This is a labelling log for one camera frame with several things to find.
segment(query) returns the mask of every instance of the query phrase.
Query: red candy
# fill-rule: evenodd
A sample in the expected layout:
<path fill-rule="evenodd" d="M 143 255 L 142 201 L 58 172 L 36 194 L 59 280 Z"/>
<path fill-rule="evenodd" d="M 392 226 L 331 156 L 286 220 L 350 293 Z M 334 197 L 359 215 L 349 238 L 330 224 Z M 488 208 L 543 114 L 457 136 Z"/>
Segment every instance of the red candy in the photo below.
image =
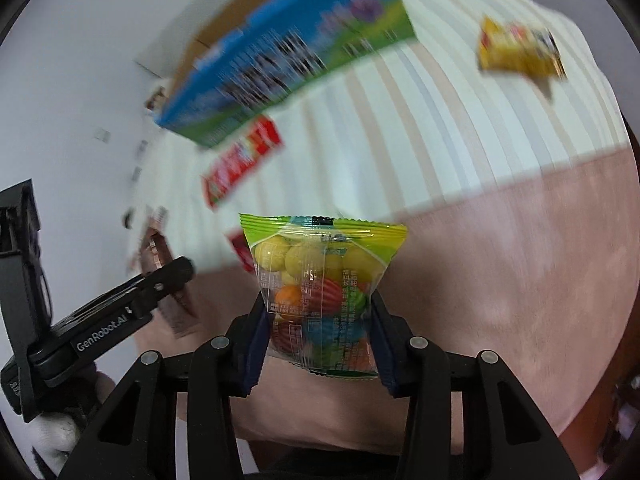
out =
<path fill-rule="evenodd" d="M 302 327 L 286 321 L 274 323 L 271 329 L 271 343 L 279 352 L 295 355 L 302 348 Z"/>
<path fill-rule="evenodd" d="M 309 297 L 309 310 L 333 315 L 342 307 L 342 287 L 334 280 L 323 278 L 318 285 L 312 286 Z"/>
<path fill-rule="evenodd" d="M 373 352 L 366 339 L 361 340 L 351 349 L 349 359 L 347 361 L 349 370 L 359 372 L 375 372 L 376 362 L 373 358 Z"/>
<path fill-rule="evenodd" d="M 302 292 L 297 285 L 285 285 L 277 293 L 274 298 L 274 311 L 280 314 L 284 319 L 294 321 L 302 316 Z"/>

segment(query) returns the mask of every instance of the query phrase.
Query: round candy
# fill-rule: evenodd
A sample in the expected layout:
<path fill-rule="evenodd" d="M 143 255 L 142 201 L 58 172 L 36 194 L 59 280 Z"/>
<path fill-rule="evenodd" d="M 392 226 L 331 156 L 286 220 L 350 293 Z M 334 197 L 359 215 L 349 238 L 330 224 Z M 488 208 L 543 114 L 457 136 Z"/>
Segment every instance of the round candy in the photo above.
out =
<path fill-rule="evenodd" d="M 359 282 L 376 283 L 385 266 L 364 249 L 351 246 L 342 257 L 342 265 L 345 269 L 355 270 Z"/>
<path fill-rule="evenodd" d="M 371 288 L 371 284 L 369 282 L 358 282 L 358 290 L 367 294 L 369 289 Z"/>
<path fill-rule="evenodd" d="M 272 236 L 254 247 L 254 260 L 265 270 L 282 270 L 289 248 L 289 243 L 282 236 Z"/>
<path fill-rule="evenodd" d="M 299 325 L 287 321 L 275 322 L 271 329 L 271 344 L 277 351 L 292 356 L 302 346 L 299 333 Z"/>
<path fill-rule="evenodd" d="M 348 369 L 354 372 L 375 372 L 376 362 L 373 352 L 366 339 L 361 339 L 357 345 L 353 345 L 347 359 Z"/>
<path fill-rule="evenodd" d="M 318 282 L 310 289 L 309 310 L 322 316 L 337 314 L 342 307 L 342 287 L 328 278 Z"/>
<path fill-rule="evenodd" d="M 345 342 L 356 342 L 366 336 L 366 330 L 360 320 L 340 326 L 339 321 L 334 325 L 334 318 L 322 316 L 320 319 L 308 319 L 305 324 L 305 337 L 314 345 L 337 343 L 344 333 Z"/>
<path fill-rule="evenodd" d="M 314 345 L 312 348 L 312 368 L 335 370 L 344 360 L 344 349 L 337 344 Z"/>
<path fill-rule="evenodd" d="M 290 316 L 299 317 L 302 304 L 302 291 L 297 285 L 283 286 L 273 298 L 276 303 L 277 313 L 283 318 L 289 319 Z"/>
<path fill-rule="evenodd" d="M 303 274 L 318 274 L 324 266 L 322 246 L 317 244 L 296 244 L 289 249 L 284 259 L 286 271 L 299 280 Z"/>
<path fill-rule="evenodd" d="M 283 285 L 299 285 L 300 280 L 291 276 L 286 270 L 280 272 L 280 280 Z"/>
<path fill-rule="evenodd" d="M 349 312 L 353 312 L 356 318 L 362 316 L 367 308 L 367 296 L 359 288 L 349 291 Z"/>
<path fill-rule="evenodd" d="M 326 254 L 324 256 L 324 277 L 342 283 L 342 256 Z"/>

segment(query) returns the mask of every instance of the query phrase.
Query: hand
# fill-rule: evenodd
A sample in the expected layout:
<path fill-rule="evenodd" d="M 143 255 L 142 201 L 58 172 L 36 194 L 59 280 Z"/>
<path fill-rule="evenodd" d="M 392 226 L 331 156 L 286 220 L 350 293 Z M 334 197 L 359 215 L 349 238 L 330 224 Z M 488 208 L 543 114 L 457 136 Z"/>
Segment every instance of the hand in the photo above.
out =
<path fill-rule="evenodd" d="M 96 372 L 94 377 L 95 395 L 102 405 L 114 389 L 115 383 L 101 372 Z M 28 424 L 33 449 L 55 476 L 60 474 L 66 459 L 80 439 L 84 428 L 82 422 L 78 422 L 72 413 L 43 413 Z M 44 478 L 50 478 L 46 471 L 41 473 Z"/>

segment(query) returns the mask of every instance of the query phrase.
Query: white wall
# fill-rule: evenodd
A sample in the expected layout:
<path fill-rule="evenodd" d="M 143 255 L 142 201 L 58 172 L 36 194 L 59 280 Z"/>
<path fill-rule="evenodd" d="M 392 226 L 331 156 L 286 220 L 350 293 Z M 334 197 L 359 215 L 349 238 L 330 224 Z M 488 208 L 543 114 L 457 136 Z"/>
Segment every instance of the white wall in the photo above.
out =
<path fill-rule="evenodd" d="M 0 47 L 0 189 L 34 181 L 55 319 L 126 277 L 120 218 L 153 79 L 132 60 L 189 1 L 32 0 Z M 117 380 L 136 353 L 126 341 L 98 367 Z M 10 355 L 2 326 L 0 362 Z M 28 450 L 2 395 L 0 409 Z"/>

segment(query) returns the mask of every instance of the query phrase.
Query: yellow snack package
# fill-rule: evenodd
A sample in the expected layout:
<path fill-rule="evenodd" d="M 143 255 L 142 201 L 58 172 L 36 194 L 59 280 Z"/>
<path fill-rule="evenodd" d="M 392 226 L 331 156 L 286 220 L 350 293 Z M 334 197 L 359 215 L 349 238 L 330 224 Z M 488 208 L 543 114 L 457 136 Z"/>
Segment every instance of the yellow snack package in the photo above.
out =
<path fill-rule="evenodd" d="M 403 225 L 240 215 L 267 311 L 270 355 L 314 373 L 376 377 L 371 293 L 406 238 Z"/>
<path fill-rule="evenodd" d="M 482 20 L 478 59 L 482 70 L 509 70 L 532 77 L 566 77 L 551 32 L 520 23 Z"/>

